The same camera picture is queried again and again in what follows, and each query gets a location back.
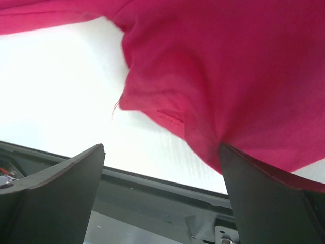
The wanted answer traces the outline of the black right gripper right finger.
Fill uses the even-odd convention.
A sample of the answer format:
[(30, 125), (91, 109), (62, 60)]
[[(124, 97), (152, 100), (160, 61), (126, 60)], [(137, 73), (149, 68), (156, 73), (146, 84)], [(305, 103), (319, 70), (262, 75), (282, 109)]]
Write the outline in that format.
[(241, 243), (324, 243), (324, 184), (219, 148)]

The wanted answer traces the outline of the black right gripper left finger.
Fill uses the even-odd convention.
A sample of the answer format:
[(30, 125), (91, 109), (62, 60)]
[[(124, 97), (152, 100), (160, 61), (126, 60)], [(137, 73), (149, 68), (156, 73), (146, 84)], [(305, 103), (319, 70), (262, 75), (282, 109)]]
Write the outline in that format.
[(1, 150), (54, 165), (1, 186), (1, 243), (83, 243), (105, 152), (96, 144), (72, 157), (2, 143)]

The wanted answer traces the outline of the pink t shirt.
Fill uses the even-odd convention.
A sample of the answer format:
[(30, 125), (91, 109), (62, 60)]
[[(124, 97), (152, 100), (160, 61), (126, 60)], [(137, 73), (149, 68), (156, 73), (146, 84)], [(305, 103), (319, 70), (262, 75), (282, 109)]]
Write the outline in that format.
[(1, 34), (106, 17), (119, 99), (221, 171), (222, 143), (288, 172), (324, 158), (324, 1), (1, 1)]

